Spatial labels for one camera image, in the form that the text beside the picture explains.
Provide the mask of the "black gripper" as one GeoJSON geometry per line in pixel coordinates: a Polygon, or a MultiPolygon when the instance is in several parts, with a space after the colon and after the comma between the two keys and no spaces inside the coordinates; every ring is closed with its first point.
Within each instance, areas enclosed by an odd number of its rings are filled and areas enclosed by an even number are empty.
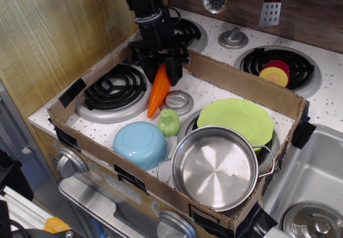
{"type": "Polygon", "coordinates": [[[175,86],[183,76],[182,64],[190,62],[188,45],[192,42],[192,22],[183,18],[159,19],[139,24],[140,39],[129,43],[133,59],[150,83],[155,80],[161,63],[175,86]]]}

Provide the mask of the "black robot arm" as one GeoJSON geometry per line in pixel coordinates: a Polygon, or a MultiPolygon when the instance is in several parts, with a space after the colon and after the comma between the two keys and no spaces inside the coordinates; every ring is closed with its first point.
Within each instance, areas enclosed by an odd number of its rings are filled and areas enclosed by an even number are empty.
{"type": "Polygon", "coordinates": [[[183,64],[190,56],[186,40],[189,35],[176,33],[181,17],[173,19],[171,7],[163,0],[126,0],[129,10],[135,14],[140,40],[130,42],[129,48],[135,60],[140,62],[148,80],[153,83],[159,65],[166,66],[167,78],[175,86],[183,76],[183,64]]]}

